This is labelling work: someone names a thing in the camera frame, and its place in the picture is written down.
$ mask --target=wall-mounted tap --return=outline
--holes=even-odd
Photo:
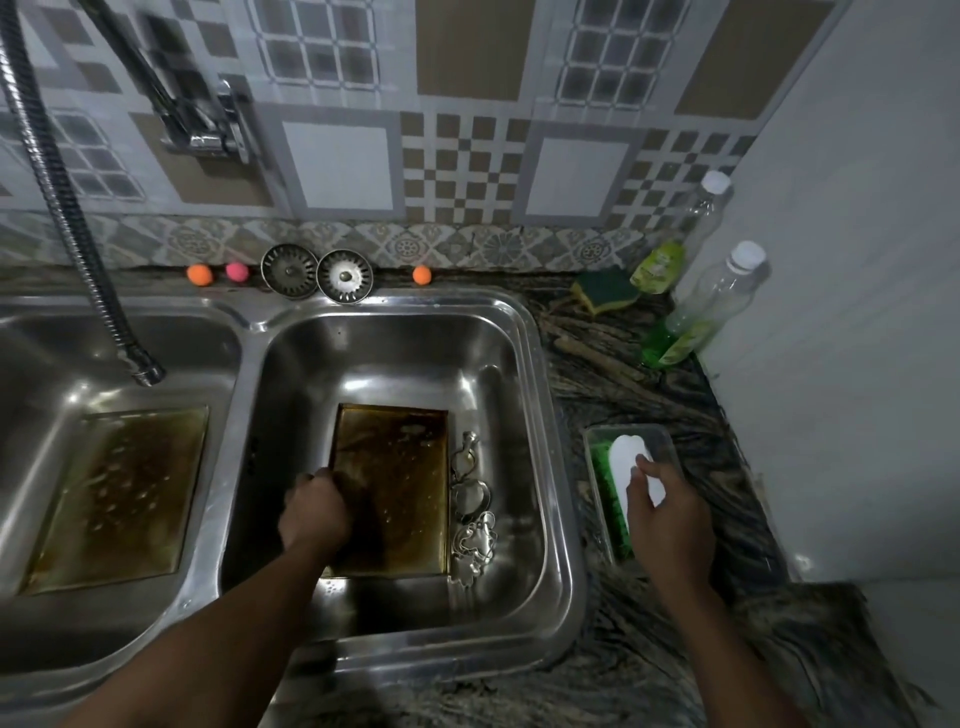
[[[174,98],[136,42],[124,32],[106,0],[77,2],[163,120],[167,131],[163,143],[168,150],[193,157],[226,157],[250,163],[250,148],[244,137],[236,97],[226,81],[220,81],[213,94],[220,107],[220,118],[211,116],[189,99]]]

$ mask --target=stainless steel sink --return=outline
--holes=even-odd
[[[575,639],[586,583],[533,318],[481,289],[387,291],[355,307],[256,291],[124,300],[169,372],[133,384],[81,299],[0,299],[0,714],[91,690],[156,634],[280,551],[283,491],[329,455],[340,402],[445,409],[479,434],[499,536],[473,588],[322,579],[278,700],[334,686],[535,667]],[[206,403],[180,570],[18,595],[84,413]]]

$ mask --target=marble countertop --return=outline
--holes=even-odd
[[[121,292],[196,294],[182,273],[120,271]],[[407,285],[409,274],[380,274]],[[480,284],[521,296],[540,326],[550,385],[586,550],[583,633],[555,666],[470,683],[318,696],[269,716],[275,725],[705,725],[677,631],[645,578],[607,563],[588,487],[583,429],[658,423],[673,438],[687,479],[707,499],[717,532],[714,582],[742,634],[812,725],[916,726],[870,633],[853,585],[789,581],[707,378],[688,360],[666,373],[636,364],[642,333],[667,311],[646,297],[592,319],[569,293],[570,275],[439,271],[434,285]],[[70,270],[0,269],[0,292],[76,291]]]

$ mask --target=white bottle cap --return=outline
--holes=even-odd
[[[757,245],[753,240],[743,240],[736,244],[730,253],[728,265],[740,270],[737,273],[749,273],[763,264],[767,259],[766,251]]]
[[[722,195],[730,189],[730,178],[723,172],[711,169],[704,175],[700,185],[711,195]]]

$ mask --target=metal cookie cutter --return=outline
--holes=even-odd
[[[464,443],[460,449],[450,456],[450,475],[454,483],[462,482],[476,470],[477,456],[473,451],[476,442],[476,432],[470,432],[469,430],[464,432]]]

